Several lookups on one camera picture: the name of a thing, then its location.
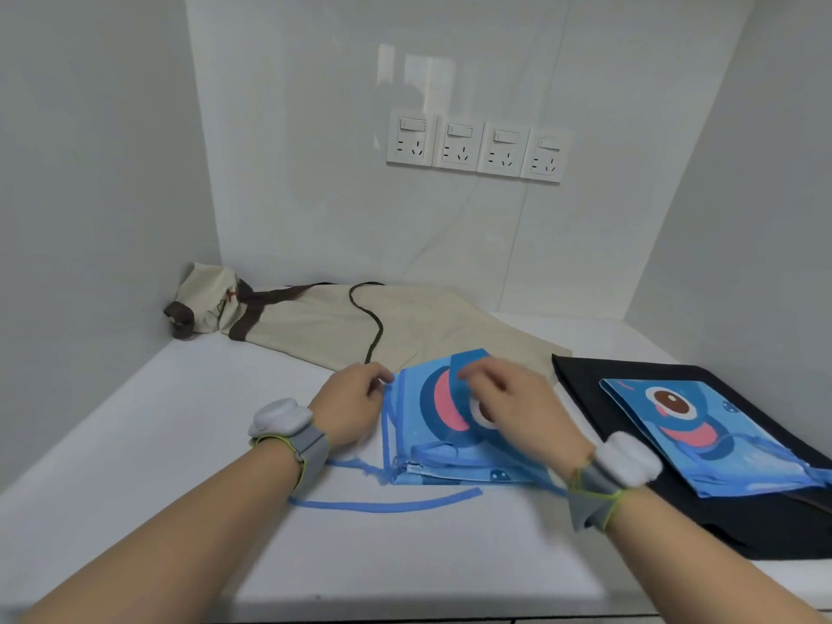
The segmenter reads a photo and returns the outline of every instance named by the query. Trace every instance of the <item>person's left arm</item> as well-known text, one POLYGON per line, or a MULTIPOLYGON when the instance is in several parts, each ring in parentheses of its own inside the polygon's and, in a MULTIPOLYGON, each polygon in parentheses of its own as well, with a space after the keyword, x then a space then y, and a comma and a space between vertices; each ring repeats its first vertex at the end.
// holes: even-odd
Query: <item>person's left arm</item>
MULTIPOLYGON (((330 447, 358 440, 379 418, 380 364, 333 374, 309 404, 330 447)), ((42 622, 198 622, 300 476, 284 442, 257 444, 125 536, 23 614, 42 622)))

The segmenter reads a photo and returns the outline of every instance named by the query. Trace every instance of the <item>pink mouth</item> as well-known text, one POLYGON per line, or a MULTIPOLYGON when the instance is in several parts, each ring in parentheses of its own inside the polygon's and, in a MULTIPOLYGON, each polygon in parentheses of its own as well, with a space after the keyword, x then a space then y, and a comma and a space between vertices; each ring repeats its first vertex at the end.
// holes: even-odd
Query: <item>pink mouth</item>
POLYGON ((673 440, 684 442, 692 447, 710 447, 717 440, 716 430, 707 422, 703 422, 701 427, 697 427, 693 431, 675 431, 673 429, 665 429, 664 427, 660 427, 659 429, 673 438, 673 440))
POLYGON ((436 413, 442 422, 448 425, 453 431, 467 431, 470 429, 468 423, 457 411, 451 398, 451 386, 449 383, 449 370, 445 370, 433 388, 433 403, 436 405, 436 413))

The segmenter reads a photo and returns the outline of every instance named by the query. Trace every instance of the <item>folded black apron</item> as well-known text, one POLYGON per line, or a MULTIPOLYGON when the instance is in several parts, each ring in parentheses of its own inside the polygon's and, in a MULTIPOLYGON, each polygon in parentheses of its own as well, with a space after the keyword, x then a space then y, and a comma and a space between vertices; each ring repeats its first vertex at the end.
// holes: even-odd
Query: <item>folded black apron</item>
MULTIPOLYGON (((636 437, 641 434, 601 389, 598 383, 603 378, 702 381, 740 408, 798 458, 816 468, 832 468, 832 460, 823 453, 797 439, 701 367, 556 355, 552 355, 552 364, 563 387, 604 440, 616 431, 626 431, 636 437)), ((832 558, 832 490, 829 488, 701 499, 668 461, 662 461, 665 470, 650 488, 739 554, 754 560, 832 558)))

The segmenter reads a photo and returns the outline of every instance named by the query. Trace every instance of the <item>hand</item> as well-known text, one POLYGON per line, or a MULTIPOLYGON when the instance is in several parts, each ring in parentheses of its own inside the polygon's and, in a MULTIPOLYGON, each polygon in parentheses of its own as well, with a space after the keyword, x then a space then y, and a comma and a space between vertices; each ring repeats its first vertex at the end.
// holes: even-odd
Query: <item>hand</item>
POLYGON ((595 451, 540 374, 505 359, 485 357, 459 371, 505 439, 568 481, 595 451))
POLYGON ((352 364, 329 377, 309 409, 330 447, 355 442, 373 430, 384 401, 384 383, 392 382, 393 373, 377 363, 352 364))

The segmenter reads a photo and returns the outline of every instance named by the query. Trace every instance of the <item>beige fabric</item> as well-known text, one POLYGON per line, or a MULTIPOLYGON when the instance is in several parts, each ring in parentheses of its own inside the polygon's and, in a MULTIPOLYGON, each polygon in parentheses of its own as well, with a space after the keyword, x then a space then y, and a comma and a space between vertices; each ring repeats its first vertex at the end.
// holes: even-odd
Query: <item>beige fabric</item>
MULTIPOLYGON (((182 284, 176 299, 194 311, 200 325, 197 332, 221 329, 228 334, 244 312, 244 305, 236 301, 235 282, 231 270, 197 265, 182 284)), ((297 299, 266 306, 246 341, 333 370, 363 362, 378 327, 368 314, 349 303, 348 290, 344 284, 322 285, 297 299)), ((365 286, 356 289, 353 297, 384 324, 373 361, 394 372, 485 348, 493 356, 511 359, 554 381, 552 354, 572 354, 504 324, 444 289, 365 286)))

